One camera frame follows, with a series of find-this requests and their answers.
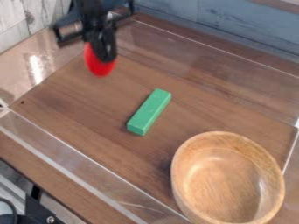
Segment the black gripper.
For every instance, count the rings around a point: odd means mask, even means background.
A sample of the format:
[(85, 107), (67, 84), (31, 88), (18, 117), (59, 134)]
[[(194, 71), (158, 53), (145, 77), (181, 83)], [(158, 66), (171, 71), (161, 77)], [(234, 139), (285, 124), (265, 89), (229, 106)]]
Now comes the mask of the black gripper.
[(70, 12), (51, 27), (58, 44), (83, 38), (98, 59), (113, 62), (118, 56), (115, 29), (101, 30), (134, 14), (135, 0), (73, 0)]

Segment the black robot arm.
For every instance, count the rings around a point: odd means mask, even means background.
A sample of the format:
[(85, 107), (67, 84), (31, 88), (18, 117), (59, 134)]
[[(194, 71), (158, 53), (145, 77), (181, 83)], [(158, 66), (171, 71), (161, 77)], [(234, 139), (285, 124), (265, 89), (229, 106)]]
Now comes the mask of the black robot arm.
[(74, 0), (69, 14), (53, 25), (58, 44), (82, 38), (97, 57), (113, 62), (118, 57), (118, 23), (135, 14), (135, 0)]

